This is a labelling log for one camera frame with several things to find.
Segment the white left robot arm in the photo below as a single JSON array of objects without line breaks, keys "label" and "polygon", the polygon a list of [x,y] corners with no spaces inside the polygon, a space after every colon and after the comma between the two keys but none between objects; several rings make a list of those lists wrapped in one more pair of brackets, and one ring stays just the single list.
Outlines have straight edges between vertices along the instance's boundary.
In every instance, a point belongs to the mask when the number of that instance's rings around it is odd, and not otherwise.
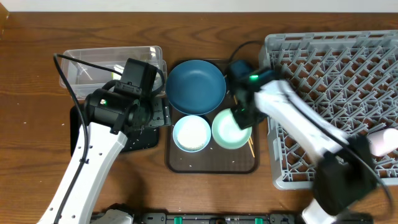
[{"label": "white left robot arm", "polygon": [[171,124],[166,98],[140,99],[132,88],[99,88],[85,100],[82,123],[71,161],[40,223],[89,223],[108,172],[127,142],[141,130]]}]

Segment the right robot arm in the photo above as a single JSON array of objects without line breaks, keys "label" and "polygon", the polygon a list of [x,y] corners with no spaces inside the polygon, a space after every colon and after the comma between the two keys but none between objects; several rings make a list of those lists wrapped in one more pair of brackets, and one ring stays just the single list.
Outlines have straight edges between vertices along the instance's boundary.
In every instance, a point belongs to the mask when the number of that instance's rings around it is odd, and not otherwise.
[{"label": "right robot arm", "polygon": [[325,121],[273,70],[227,72],[238,104],[232,109],[241,129],[276,120],[315,165],[313,199],[301,213],[304,223],[334,223],[350,206],[382,188],[394,211],[388,187],[374,171],[376,146],[367,136],[352,137]]}]

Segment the mint green bowl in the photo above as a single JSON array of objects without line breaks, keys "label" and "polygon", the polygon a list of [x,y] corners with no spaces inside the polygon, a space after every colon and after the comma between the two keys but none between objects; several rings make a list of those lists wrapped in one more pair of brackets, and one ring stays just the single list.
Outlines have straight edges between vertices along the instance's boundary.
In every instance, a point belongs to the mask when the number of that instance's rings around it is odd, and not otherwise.
[{"label": "mint green bowl", "polygon": [[239,149],[249,141],[252,127],[241,129],[228,108],[220,111],[215,116],[211,131],[213,139],[222,148]]}]

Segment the pile of white rice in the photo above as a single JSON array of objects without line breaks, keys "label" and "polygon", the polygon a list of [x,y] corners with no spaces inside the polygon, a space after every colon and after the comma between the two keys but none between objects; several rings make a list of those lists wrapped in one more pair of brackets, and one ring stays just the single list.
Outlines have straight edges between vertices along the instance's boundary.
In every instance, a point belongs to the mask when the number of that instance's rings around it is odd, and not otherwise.
[{"label": "pile of white rice", "polygon": [[200,150],[207,142],[206,126],[185,123],[177,135],[177,141],[186,151]]}]

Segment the pink plastic cup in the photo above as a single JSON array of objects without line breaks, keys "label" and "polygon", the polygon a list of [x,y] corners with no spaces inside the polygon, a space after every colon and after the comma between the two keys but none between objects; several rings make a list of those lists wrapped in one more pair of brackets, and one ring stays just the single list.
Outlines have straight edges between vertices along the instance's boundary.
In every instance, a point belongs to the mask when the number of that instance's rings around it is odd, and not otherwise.
[{"label": "pink plastic cup", "polygon": [[397,149],[398,130],[387,128],[367,136],[371,154],[377,157],[385,156]]}]

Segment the white napkin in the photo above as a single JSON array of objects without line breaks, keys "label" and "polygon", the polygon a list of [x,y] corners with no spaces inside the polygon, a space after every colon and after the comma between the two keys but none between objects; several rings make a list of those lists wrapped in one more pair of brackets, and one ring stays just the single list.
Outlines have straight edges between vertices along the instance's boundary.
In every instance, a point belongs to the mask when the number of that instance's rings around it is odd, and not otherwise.
[{"label": "white napkin", "polygon": [[121,65],[114,66],[114,72],[112,73],[113,80],[120,80],[123,75],[124,67]]}]

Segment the wooden chopstick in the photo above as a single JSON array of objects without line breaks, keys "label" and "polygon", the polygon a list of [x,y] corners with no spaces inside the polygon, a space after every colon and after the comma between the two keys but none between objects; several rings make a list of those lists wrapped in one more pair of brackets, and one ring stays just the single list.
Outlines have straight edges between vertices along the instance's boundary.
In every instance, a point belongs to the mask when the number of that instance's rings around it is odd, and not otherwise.
[{"label": "wooden chopstick", "polygon": [[[234,99],[235,104],[237,105],[238,104],[238,100],[237,100],[235,95],[233,96],[233,99]],[[255,157],[255,153],[254,153],[254,149],[253,149],[252,136],[249,137],[248,144],[249,144],[252,156]]]}]

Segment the black waste bin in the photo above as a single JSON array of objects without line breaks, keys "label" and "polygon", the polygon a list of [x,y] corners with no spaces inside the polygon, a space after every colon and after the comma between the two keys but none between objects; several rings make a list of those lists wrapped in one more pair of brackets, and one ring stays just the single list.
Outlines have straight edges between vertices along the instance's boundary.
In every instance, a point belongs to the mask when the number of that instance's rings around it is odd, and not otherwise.
[{"label": "black waste bin", "polygon": [[[79,135],[81,121],[76,106],[70,110],[70,154],[73,155]],[[127,142],[121,153],[138,151],[156,147],[159,143],[159,129],[144,129],[133,131],[127,135]]]}]

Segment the brown serving tray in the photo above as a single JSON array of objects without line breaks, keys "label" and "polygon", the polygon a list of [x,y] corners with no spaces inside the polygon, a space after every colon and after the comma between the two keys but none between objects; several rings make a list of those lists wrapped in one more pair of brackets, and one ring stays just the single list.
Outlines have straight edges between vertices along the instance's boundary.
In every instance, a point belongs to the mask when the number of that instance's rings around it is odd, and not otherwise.
[{"label": "brown serving tray", "polygon": [[[221,72],[226,67],[226,60],[205,60],[215,64]],[[223,109],[235,105],[233,97],[228,93],[229,87],[226,83],[226,94],[222,103],[213,111],[198,115],[205,119],[209,125],[215,116]],[[213,138],[201,151],[190,153],[179,149],[172,139],[172,131],[176,122],[184,116],[170,104],[171,125],[169,126],[169,139],[165,151],[165,163],[168,168],[176,173],[201,173],[201,174],[249,174],[254,172],[259,162],[259,141],[257,140],[258,127],[254,127],[252,140],[255,157],[252,156],[249,144],[239,149],[225,149],[219,146]]]}]

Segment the light blue bowl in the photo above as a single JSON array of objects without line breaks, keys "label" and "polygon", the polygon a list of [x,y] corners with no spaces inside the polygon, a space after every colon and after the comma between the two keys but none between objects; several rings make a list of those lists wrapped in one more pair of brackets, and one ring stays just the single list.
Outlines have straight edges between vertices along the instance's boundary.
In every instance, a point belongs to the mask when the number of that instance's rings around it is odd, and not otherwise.
[{"label": "light blue bowl", "polygon": [[172,137],[176,146],[182,151],[198,152],[210,142],[210,125],[200,116],[184,116],[174,125]]}]

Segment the dark blue plate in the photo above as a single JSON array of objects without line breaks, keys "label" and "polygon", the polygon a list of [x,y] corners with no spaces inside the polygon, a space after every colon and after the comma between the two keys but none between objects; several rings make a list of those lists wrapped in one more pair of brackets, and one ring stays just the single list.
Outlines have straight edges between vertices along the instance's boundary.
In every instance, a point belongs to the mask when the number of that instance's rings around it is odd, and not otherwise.
[{"label": "dark blue plate", "polygon": [[170,104],[179,112],[203,115],[222,103],[226,80],[215,64],[187,60],[172,69],[165,92]]}]

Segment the clear plastic waste bin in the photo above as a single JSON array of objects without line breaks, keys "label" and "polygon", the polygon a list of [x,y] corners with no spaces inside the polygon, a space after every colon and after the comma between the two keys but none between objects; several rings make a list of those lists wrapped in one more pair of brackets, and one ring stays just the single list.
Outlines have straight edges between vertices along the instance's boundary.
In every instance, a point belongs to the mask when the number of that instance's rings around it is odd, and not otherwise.
[{"label": "clear plastic waste bin", "polygon": [[115,65],[125,67],[128,58],[133,58],[161,69],[167,78],[167,64],[162,58],[159,46],[107,47],[96,49],[75,49],[63,53],[88,63],[106,67],[112,72],[100,70],[81,63],[62,59],[61,68],[78,100],[84,100],[87,95],[113,80]]}]

